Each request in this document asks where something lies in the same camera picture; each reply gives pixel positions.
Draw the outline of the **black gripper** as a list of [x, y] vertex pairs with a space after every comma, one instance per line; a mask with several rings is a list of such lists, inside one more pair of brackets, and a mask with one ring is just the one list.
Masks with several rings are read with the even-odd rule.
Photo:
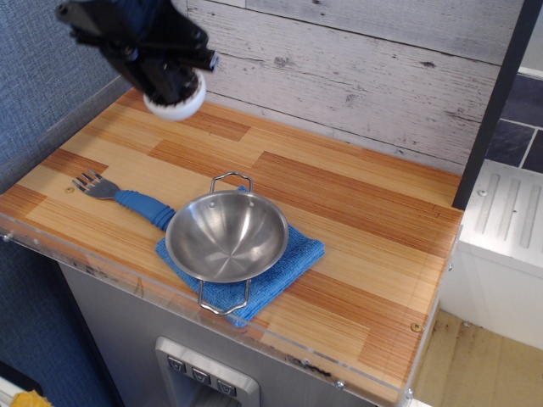
[[188, 67], [212, 71], [218, 64], [207, 33], [170, 1], [65, 1], [55, 14], [77, 42], [99, 47], [118, 73], [159, 105], [196, 93], [199, 79]]

